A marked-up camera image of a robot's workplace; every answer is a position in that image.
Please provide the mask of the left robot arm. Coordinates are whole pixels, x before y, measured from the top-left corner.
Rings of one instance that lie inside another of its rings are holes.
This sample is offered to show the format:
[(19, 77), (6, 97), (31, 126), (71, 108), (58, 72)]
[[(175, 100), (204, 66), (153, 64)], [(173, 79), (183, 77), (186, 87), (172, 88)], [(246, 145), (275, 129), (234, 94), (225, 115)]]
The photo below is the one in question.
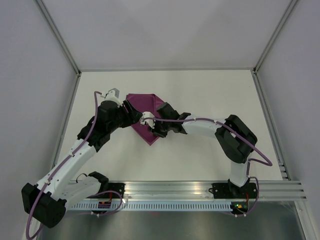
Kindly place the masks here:
[(95, 115), (77, 135), (64, 160), (36, 184), (27, 183), (21, 190), (26, 213), (47, 228), (55, 227), (73, 205), (87, 197), (104, 198), (109, 193), (109, 179), (94, 171), (84, 182), (70, 186), (69, 182), (118, 128), (126, 128), (140, 121), (143, 114), (128, 100), (119, 104), (102, 101)]

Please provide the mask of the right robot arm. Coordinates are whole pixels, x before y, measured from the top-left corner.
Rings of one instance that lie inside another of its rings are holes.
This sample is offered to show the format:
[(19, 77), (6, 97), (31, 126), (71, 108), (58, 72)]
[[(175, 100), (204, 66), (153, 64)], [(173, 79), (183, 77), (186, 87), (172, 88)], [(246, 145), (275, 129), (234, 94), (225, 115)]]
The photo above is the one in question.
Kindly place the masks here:
[(249, 157), (258, 142), (256, 135), (236, 115), (212, 120), (189, 112), (178, 113), (165, 102), (157, 109), (159, 117), (144, 112), (141, 125), (147, 125), (153, 135), (165, 138), (169, 131), (179, 134), (201, 135), (215, 138), (224, 154), (231, 160), (226, 194), (232, 199), (256, 198), (257, 185), (250, 182)]

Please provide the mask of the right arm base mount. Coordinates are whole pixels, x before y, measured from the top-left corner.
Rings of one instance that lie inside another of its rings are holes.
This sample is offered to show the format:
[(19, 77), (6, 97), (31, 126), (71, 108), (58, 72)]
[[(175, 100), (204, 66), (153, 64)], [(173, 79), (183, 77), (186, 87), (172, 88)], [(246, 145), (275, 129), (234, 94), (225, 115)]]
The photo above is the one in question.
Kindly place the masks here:
[(228, 181), (227, 183), (212, 183), (208, 192), (213, 194), (214, 199), (241, 200), (243, 203), (232, 203), (232, 211), (247, 213), (250, 209), (250, 200), (258, 199), (258, 186), (249, 180), (241, 187)]

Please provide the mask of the purple cloth napkin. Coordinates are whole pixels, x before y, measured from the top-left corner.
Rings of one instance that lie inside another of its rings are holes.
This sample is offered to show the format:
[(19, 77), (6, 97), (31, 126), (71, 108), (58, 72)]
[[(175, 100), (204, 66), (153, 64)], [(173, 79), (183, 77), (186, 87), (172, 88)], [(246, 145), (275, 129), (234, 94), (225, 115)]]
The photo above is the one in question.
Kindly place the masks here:
[(152, 130), (155, 127), (155, 122), (152, 121), (152, 118), (161, 118), (157, 112), (157, 108), (162, 105), (164, 101), (153, 93), (129, 93), (126, 96), (126, 100), (128, 100), (137, 111), (142, 113), (142, 117), (138, 123), (133, 124), (131, 127), (151, 146), (159, 137), (152, 134), (149, 131), (149, 127)]

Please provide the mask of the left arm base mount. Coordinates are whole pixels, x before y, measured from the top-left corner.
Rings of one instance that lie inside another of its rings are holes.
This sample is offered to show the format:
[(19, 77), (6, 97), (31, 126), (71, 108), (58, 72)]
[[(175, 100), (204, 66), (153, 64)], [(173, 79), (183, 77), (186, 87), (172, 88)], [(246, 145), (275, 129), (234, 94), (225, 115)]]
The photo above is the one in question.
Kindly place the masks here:
[(125, 184), (123, 182), (114, 182), (108, 185), (104, 193), (99, 193), (95, 198), (98, 198), (98, 209), (115, 209), (123, 201)]

